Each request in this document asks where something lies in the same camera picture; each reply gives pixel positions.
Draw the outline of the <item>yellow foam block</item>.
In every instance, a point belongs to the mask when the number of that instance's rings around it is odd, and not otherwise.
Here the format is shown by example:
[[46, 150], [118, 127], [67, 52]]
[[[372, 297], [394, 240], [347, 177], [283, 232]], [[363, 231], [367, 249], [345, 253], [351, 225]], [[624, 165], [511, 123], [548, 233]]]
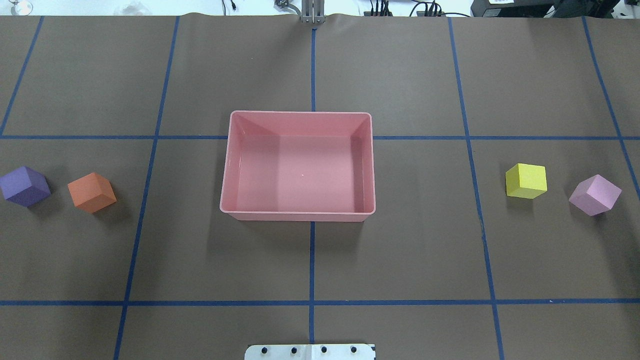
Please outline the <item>yellow foam block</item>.
[[535, 199], [547, 192], [546, 167], [518, 162], [505, 172], [505, 193], [512, 198]]

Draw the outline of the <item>orange foam block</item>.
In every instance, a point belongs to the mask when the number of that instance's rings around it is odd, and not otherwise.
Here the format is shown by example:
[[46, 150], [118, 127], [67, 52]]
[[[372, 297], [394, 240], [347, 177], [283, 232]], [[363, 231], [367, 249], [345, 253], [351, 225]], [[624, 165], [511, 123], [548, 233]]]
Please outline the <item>orange foam block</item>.
[[92, 172], [67, 184], [74, 207], [94, 214], [117, 202], [110, 181]]

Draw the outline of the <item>pink foam block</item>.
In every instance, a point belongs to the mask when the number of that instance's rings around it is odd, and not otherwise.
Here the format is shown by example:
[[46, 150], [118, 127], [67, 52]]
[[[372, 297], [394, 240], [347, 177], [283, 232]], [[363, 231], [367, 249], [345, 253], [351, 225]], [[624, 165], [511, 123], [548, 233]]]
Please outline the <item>pink foam block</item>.
[[621, 188], [596, 174], [577, 185], [569, 197], [569, 202], [593, 217], [612, 210], [621, 193]]

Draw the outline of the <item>purple foam block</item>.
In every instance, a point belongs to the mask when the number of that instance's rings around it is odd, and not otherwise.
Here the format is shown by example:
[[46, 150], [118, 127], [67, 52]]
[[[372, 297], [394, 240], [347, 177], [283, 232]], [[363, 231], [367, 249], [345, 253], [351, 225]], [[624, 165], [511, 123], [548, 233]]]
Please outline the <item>purple foam block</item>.
[[31, 207], [51, 195], [45, 175], [27, 166], [3, 175], [0, 187], [4, 200], [21, 207]]

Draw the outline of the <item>pink plastic bin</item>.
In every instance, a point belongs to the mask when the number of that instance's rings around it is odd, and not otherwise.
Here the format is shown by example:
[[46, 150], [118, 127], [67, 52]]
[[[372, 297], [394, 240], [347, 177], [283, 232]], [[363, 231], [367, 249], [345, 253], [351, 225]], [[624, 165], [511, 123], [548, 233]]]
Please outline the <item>pink plastic bin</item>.
[[240, 221], [365, 221], [377, 210], [373, 117], [231, 112], [219, 209]]

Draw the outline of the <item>grey metal post bracket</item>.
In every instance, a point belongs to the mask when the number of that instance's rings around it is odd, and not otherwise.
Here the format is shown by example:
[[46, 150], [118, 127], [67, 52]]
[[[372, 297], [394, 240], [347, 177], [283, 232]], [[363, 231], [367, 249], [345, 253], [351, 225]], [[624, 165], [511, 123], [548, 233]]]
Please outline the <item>grey metal post bracket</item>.
[[304, 24], [322, 24], [326, 21], [324, 0], [302, 0], [300, 20]]

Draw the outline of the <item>white metal base plate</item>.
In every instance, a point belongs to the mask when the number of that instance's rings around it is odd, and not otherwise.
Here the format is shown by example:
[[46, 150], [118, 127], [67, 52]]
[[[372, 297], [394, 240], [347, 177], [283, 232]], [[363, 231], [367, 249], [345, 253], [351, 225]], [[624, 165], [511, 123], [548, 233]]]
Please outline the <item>white metal base plate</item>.
[[245, 360], [375, 360], [374, 344], [254, 344], [247, 347]]

